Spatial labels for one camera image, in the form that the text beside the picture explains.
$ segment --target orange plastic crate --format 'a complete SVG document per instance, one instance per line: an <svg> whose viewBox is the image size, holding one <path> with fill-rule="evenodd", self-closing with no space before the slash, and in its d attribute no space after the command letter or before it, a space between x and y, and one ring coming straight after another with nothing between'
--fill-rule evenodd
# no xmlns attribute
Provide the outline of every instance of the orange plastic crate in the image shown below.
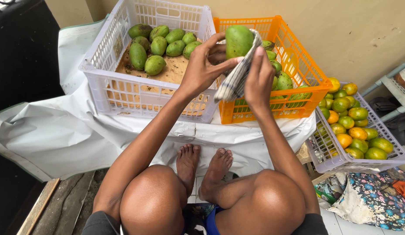
<svg viewBox="0 0 405 235"><path fill-rule="evenodd" d="M219 19L215 17L214 26L217 32L225 31L231 25L245 25L256 29L263 40L275 42L273 51L276 60L282 64L282 71L292 79L294 89L271 92L271 97L283 96L284 99L271 99L270 105L275 118L305 118L310 116L319 102L325 97L332 84L325 76L301 43L291 32L282 17L276 15L269 18ZM217 87L225 77L217 79ZM296 88L303 84L310 87ZM311 92L309 99L289 101L292 94ZM256 120L244 97L235 101L220 101L220 117L222 124L241 123Z"/></svg>

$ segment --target white plastic sheet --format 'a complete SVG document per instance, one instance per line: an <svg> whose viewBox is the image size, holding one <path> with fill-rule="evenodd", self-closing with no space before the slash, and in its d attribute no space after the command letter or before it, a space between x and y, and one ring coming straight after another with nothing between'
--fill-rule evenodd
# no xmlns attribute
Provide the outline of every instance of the white plastic sheet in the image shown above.
<svg viewBox="0 0 405 235"><path fill-rule="evenodd" d="M95 112L86 77L77 68L102 24L60 31L60 83L65 96L22 103L0 112L0 154L41 181L109 167L151 121ZM277 122L294 151L316 127L314 113ZM231 171L240 176L273 168L256 121L221 125L217 111L211 124L176 122L152 164L176 169L177 150L185 143L202 147L197 176L205 174L218 148L233 152Z"/></svg>

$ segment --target fingernail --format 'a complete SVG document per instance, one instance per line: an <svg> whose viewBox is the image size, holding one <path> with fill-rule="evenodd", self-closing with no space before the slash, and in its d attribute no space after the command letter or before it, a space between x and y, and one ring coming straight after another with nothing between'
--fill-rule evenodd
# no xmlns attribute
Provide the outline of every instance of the fingernail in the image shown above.
<svg viewBox="0 0 405 235"><path fill-rule="evenodd" d="M237 62L240 63L244 58L244 56L237 57Z"/></svg>
<svg viewBox="0 0 405 235"><path fill-rule="evenodd" d="M263 47L259 46L258 48L256 48L255 54L256 54L257 56L263 55Z"/></svg>

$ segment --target plastic crate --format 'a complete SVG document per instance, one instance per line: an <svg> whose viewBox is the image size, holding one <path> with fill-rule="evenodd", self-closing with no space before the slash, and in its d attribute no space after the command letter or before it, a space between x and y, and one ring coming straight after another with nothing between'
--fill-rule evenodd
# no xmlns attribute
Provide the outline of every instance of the plastic crate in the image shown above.
<svg viewBox="0 0 405 235"><path fill-rule="evenodd" d="M225 31L232 25L245 25L250 29L256 29L263 40L275 42L273 51L277 54L276 60L282 64L282 70L292 78L294 87L303 84L310 85L310 87L306 88L271 92L271 97L280 95L285 97L284 99L270 100L271 110L275 118L305 118L310 116L320 100L332 88L330 80L313 61L282 17L277 15L269 18L214 18L214 25L216 32ZM217 80L217 86L224 78L224 76L221 76ZM289 101L292 94L305 92L311 92L312 96L309 99ZM295 102L298 104L289 105L293 106L291 108L287 107L288 104ZM220 101L219 107L222 124L256 120L244 97L232 102Z"/></svg>
<svg viewBox="0 0 405 235"><path fill-rule="evenodd" d="M405 151L384 123L378 118L359 93L356 93L353 97L360 102L361 107L368 110L369 124L367 125L367 128L376 129L378 131L378 137L389 140L394 145L394 150L388 154L387 160L356 159L352 157L341 147L335 134L331 130L330 125L325 120L323 113L317 107L317 129L306 141L310 157L317 172L361 172L374 174L405 164Z"/></svg>
<svg viewBox="0 0 405 235"><path fill-rule="evenodd" d="M179 85L115 72L135 24L167 25L193 32L203 42L215 34L208 6L158 0L120 0L103 25L79 66L88 79L98 113L153 118ZM179 117L181 121L209 123L217 105L215 89L193 99Z"/></svg>

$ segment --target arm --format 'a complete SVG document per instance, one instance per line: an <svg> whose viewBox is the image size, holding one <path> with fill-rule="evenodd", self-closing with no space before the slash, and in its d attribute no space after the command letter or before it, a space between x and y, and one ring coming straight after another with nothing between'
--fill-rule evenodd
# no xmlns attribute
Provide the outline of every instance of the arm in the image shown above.
<svg viewBox="0 0 405 235"><path fill-rule="evenodd" d="M234 68L238 58L226 60L225 45L216 44L225 34L213 35L192 52L181 85L156 117L117 157L95 196L93 212L104 211L120 221L120 202L128 184L151 163L178 117L189 102L205 91L221 73Z"/></svg>
<svg viewBox="0 0 405 235"><path fill-rule="evenodd" d="M304 194L306 213L320 214L313 184L272 116L269 97L275 70L265 50L257 48L245 84L245 99L259 122L269 156L276 171L291 178Z"/></svg>

